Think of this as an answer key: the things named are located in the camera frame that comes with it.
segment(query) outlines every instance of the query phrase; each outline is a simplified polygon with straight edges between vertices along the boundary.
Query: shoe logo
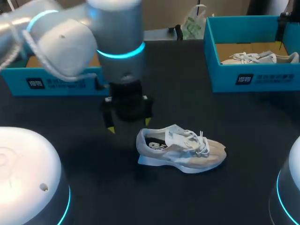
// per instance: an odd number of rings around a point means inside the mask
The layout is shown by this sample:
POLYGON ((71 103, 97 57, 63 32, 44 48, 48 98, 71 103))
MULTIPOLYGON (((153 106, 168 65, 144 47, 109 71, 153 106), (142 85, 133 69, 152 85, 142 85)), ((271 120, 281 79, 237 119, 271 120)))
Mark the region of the shoe logo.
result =
POLYGON ((167 146, 165 144, 159 145, 159 143, 150 142, 149 147, 154 150, 162 150, 162 149, 166 148, 167 146))
POLYGON ((41 78, 26 78, 26 81, 30 89, 45 89, 41 78))
POLYGON ((250 84, 253 78, 253 74, 240 74, 236 80, 235 85, 250 84))

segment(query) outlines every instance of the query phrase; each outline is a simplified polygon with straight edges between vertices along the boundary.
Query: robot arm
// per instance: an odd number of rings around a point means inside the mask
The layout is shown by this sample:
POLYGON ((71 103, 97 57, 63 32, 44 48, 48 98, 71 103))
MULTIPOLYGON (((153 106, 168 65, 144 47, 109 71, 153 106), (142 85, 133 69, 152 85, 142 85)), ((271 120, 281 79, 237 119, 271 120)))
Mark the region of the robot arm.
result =
POLYGON ((33 0, 0 17, 2 68, 19 54, 35 54, 67 82, 87 78, 81 73, 95 52, 108 82, 138 81, 144 46, 141 0, 89 0, 70 9, 33 0))

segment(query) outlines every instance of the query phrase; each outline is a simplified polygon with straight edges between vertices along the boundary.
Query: black table surface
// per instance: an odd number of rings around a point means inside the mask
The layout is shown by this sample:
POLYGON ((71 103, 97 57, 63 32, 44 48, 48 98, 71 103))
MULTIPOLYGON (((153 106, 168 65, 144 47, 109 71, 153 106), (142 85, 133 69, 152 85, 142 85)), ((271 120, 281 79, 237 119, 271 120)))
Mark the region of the black table surface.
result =
POLYGON ((202 41, 146 44, 150 128, 177 124, 226 146, 220 167, 184 174, 138 165, 143 122, 109 133, 100 97, 12 97, 0 82, 0 126, 47 138, 67 172, 76 225, 270 225, 268 198, 300 135, 299 92, 212 93, 202 41))

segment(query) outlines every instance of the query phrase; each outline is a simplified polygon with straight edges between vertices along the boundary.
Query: plastic bag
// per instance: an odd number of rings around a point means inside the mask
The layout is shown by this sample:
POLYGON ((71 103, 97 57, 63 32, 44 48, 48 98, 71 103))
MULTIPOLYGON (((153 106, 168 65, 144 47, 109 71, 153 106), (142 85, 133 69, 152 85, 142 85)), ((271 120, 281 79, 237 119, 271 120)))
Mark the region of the plastic bag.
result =
POLYGON ((204 29, 206 24, 205 13, 206 6, 203 4, 196 5, 191 9, 181 26, 183 40, 204 38, 204 29), (204 8, 199 15, 197 15, 198 8, 204 8))

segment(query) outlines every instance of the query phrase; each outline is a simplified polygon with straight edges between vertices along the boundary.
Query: shoelace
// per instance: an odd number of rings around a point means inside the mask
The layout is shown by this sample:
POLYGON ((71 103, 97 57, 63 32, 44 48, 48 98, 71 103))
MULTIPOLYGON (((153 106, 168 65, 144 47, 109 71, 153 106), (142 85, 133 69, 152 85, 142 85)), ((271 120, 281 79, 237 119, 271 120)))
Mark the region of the shoelace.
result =
POLYGON ((252 61, 259 62, 258 59, 260 58, 260 56, 256 53, 246 54, 245 52, 236 53, 230 57, 233 57, 234 60, 241 60, 245 64, 248 64, 252 61))
POLYGON ((199 137, 198 137, 197 134, 195 134, 195 133, 194 133, 193 131, 191 131, 191 130, 186 130, 186 131, 184 132, 184 134, 190 135, 190 136, 186 137, 186 141, 184 142, 188 147, 191 147, 191 145, 188 143, 188 141, 189 141, 190 139, 192 139, 192 138, 195 139, 195 140, 200 144, 199 148, 197 148, 197 149, 190 149, 190 150, 195 150, 196 155, 197 155, 198 157, 209 155, 209 153, 210 153, 210 148, 209 148, 209 146, 208 146, 207 138, 206 138, 206 137, 203 137, 203 131, 200 131, 200 136, 199 136, 199 137))

